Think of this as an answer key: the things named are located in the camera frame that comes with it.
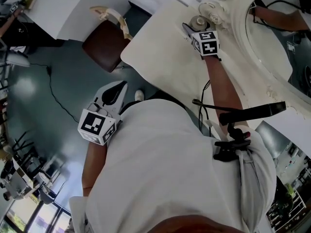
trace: white shoe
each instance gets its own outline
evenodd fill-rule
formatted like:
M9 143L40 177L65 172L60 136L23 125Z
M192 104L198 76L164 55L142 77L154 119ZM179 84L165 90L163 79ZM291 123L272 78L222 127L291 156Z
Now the white shoe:
M145 100L145 95L141 90L137 90L135 92L135 101L144 101Z

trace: round mirror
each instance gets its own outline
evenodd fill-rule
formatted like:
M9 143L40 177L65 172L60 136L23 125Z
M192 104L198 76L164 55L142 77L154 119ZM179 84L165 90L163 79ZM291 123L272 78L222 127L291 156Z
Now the round mirror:
M311 0L254 0L245 18L256 57L282 86L311 104Z

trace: window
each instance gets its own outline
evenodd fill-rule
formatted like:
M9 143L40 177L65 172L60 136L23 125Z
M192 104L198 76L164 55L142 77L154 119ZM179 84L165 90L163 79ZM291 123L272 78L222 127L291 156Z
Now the window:
M70 220L70 215L62 212L57 223L55 224L53 233L64 233L65 229L68 227Z
M11 226L8 225L8 223L5 221L2 221L2 223L0 224L0 232L1 233L16 233L16 231L13 230Z
M44 233L51 224L57 210L58 207L54 204L44 204L31 224L29 233Z
M22 200L16 200L6 215L21 231L24 231L38 204L38 199L32 195Z

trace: gray floor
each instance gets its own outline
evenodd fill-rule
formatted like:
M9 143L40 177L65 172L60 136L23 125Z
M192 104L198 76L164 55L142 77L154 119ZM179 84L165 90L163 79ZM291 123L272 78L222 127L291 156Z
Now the gray floor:
M133 14L133 10L130 10L126 18L130 32L135 35L148 17ZM54 94L76 119L79 120L82 109L88 106L96 91L112 81L128 81L125 103L134 100L137 89L142 89L145 97L157 91L131 67L105 72L83 52L81 45L81 42L67 41L60 48L38 48L29 55L31 63L52 66ZM82 194L81 175L88 142L79 135L77 123L52 97L45 67L14 67L9 85L9 135L18 138L29 130L27 137L35 142L40 155L47 158L57 155L65 163L62 176L53 190L57 192L66 181L56 202L69 209L68 199ZM193 114L190 116L197 125L198 119Z

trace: chair seat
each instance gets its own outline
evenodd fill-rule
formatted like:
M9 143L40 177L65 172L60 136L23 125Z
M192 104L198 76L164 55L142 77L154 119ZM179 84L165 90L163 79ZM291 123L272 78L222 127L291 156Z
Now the chair seat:
M120 55L129 42L119 26L106 20L88 36L82 48L102 69L112 72L121 62Z

